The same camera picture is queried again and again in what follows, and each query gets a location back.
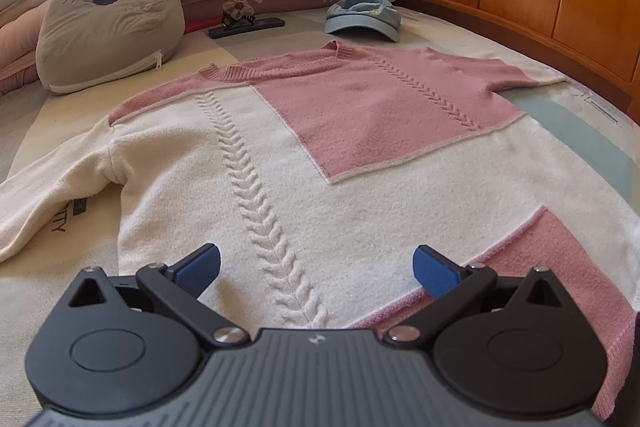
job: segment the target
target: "baseball cap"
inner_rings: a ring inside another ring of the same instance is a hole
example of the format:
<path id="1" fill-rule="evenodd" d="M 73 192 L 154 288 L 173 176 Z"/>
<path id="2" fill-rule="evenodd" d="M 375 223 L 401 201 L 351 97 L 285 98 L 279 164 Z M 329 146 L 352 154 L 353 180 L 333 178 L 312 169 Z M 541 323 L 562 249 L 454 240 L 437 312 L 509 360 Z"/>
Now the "baseball cap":
<path id="1" fill-rule="evenodd" d="M 327 10 L 324 32 L 370 28 L 399 42 L 401 18 L 398 10 L 388 0 L 341 0 Z"/>

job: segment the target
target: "blue stripe on bed sheet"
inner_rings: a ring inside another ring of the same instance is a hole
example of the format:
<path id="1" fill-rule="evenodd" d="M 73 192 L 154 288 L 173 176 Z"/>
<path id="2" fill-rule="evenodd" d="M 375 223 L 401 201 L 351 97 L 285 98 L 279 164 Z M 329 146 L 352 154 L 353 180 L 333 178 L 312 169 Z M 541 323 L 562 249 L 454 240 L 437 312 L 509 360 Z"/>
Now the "blue stripe on bed sheet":
<path id="1" fill-rule="evenodd" d="M 508 89 L 500 94 L 540 122 L 631 203 L 636 165 L 607 137 L 567 108 L 532 89 Z"/>

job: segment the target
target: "silver bolt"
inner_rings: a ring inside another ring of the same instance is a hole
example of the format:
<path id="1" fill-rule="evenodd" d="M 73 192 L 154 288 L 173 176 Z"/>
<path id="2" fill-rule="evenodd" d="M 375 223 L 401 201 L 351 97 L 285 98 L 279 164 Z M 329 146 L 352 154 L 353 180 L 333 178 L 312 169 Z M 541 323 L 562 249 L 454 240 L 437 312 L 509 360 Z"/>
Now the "silver bolt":
<path id="1" fill-rule="evenodd" d="M 420 338 L 420 330 L 413 326 L 395 326 L 387 334 L 396 342 L 413 342 Z"/>
<path id="2" fill-rule="evenodd" d="M 247 340 L 249 334 L 241 328 L 227 326 L 213 332 L 213 338 L 220 344 L 239 344 Z"/>

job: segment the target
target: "bed sheet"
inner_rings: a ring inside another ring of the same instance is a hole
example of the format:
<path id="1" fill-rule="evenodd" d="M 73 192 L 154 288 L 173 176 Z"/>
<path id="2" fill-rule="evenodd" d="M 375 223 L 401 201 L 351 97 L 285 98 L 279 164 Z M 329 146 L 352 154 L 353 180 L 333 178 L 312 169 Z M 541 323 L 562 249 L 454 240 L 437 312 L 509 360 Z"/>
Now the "bed sheet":
<path id="1" fill-rule="evenodd" d="M 447 54 L 497 57 L 524 70 L 563 78 L 565 82 L 559 84 L 510 89 L 501 95 L 574 150 L 639 212 L 639 127 L 635 123 L 584 86 L 500 44 L 431 16 L 406 9 L 401 13 L 401 41 L 397 44 L 362 30 L 349 31 L 338 38 L 360 45 L 429 46 Z M 324 9 L 277 16 L 286 21 L 286 26 L 217 41 L 209 39 L 205 32 L 186 35 L 174 58 L 159 71 L 147 71 L 64 97 L 48 94 L 39 83 L 1 97 L 0 181 L 70 137 L 89 130 L 115 105 L 144 89 L 210 63 L 226 66 L 263 55 L 319 48 L 332 39 L 322 31 Z M 4 324 L 15 324 L 0 333 L 0 367 L 5 377 L 0 382 L 0 425 L 20 425 L 38 410 L 24 376 L 24 352 L 68 282 L 82 266 L 90 264 L 99 264 L 111 274 L 117 272 L 117 187 L 111 186 L 81 204 L 69 205 L 58 219 L 56 226 L 43 227 L 20 255 L 0 264 L 0 316 Z M 86 233 L 67 237 L 60 233 L 61 220 L 65 227 L 82 228 Z M 38 247 L 41 245 L 47 246 L 46 254 Z M 37 254 L 25 255 L 28 250 Z M 20 316 L 18 307 L 11 306 L 17 298 L 33 303 L 28 315 Z"/>

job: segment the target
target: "blue gripper pad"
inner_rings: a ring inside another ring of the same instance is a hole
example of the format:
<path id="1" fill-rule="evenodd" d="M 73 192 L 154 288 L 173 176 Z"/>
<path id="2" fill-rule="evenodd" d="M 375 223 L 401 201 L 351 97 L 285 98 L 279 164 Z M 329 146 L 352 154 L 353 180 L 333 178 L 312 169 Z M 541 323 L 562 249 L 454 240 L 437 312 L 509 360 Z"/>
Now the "blue gripper pad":
<path id="1" fill-rule="evenodd" d="M 414 251 L 414 277 L 434 299 L 458 286 L 464 271 L 427 245 L 420 245 Z"/>
<path id="2" fill-rule="evenodd" d="M 207 243 L 168 270 L 172 272 L 175 284 L 197 298 L 220 273 L 220 250 Z"/>

